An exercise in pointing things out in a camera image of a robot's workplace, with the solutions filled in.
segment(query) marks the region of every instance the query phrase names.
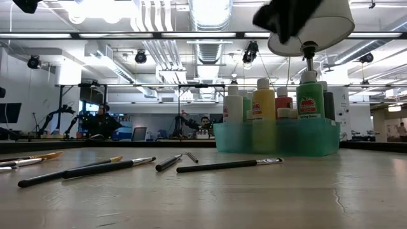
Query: person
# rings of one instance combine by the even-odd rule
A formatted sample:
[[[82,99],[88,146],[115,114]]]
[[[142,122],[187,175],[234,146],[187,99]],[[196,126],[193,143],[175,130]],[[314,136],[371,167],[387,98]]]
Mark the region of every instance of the person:
[[[399,132],[400,135],[400,141],[407,142],[407,131],[406,127],[404,127],[404,123],[400,123],[400,126],[397,128],[397,131]]]
[[[108,105],[106,105],[106,112],[104,106],[100,105],[97,115],[88,121],[86,129],[91,136],[100,134],[105,139],[109,139],[116,129],[122,127],[120,123],[107,113],[109,110],[110,107]]]
[[[197,124],[196,122],[192,121],[192,120],[186,120],[186,119],[183,118],[183,117],[181,117],[181,119],[182,119],[183,123],[184,123],[187,127],[189,127],[189,128],[191,128],[191,129],[194,130],[194,132],[193,132],[192,135],[191,135],[192,138],[196,138],[196,137],[197,137],[197,132],[198,132],[199,130],[202,130],[202,129],[208,130],[208,131],[209,131],[209,134],[210,134],[210,135],[213,135],[213,130],[212,130],[212,127],[211,127],[211,125],[210,125],[210,120],[209,120],[208,117],[206,117],[206,116],[202,117],[202,118],[201,118],[201,123],[200,123],[200,125]]]

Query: bottle label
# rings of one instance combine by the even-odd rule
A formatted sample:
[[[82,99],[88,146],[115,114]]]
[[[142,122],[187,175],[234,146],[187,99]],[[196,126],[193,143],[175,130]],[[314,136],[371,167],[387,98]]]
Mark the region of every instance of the bottle label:
[[[223,118],[229,117],[229,110],[228,108],[223,108]]]
[[[300,118],[320,118],[321,114],[316,114],[317,103],[311,97],[302,97],[300,101]]]
[[[253,102],[253,104],[252,104],[252,113],[254,115],[260,115],[261,114],[261,105],[258,102]]]

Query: bottle cap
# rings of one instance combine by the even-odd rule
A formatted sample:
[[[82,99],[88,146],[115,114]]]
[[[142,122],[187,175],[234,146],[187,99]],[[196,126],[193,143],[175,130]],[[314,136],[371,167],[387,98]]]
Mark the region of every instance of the bottle cap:
[[[243,98],[247,98],[247,90],[239,90],[239,95]]]
[[[228,86],[228,95],[238,95],[239,94],[239,87],[232,85]]]
[[[297,119],[298,118],[298,111],[297,109],[291,109],[289,113],[289,118]]]
[[[291,112],[291,108],[278,108],[277,109],[277,117],[279,118],[289,118]]]
[[[288,96],[288,89],[286,87],[279,87],[277,89],[277,97]]]
[[[270,81],[268,78],[261,78],[257,80],[257,89],[269,89],[270,88]]]
[[[328,91],[328,83],[326,81],[319,81],[318,84],[322,85],[325,92]]]
[[[305,71],[301,75],[301,83],[316,82],[317,72],[316,71]]]

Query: table surface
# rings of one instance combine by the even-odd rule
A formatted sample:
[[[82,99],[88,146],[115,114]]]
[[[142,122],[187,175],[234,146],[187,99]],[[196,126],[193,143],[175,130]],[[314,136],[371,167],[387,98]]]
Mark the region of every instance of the table surface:
[[[83,148],[58,159],[0,174],[1,228],[406,228],[407,155],[341,149],[323,158],[285,158],[262,165],[177,174],[141,165],[95,176],[18,188],[21,179],[123,155],[184,150],[200,164],[264,155],[216,149]],[[19,153],[16,155],[49,153]]]

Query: white lampshade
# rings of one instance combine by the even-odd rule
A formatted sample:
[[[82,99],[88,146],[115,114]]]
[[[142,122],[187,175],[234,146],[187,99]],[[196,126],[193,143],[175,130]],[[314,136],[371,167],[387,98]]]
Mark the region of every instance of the white lampshade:
[[[311,16],[297,38],[284,45],[277,34],[270,34],[268,48],[276,55],[284,57],[302,56],[301,42],[313,41],[318,47],[315,52],[325,50],[347,38],[355,29],[348,0],[324,0]]]

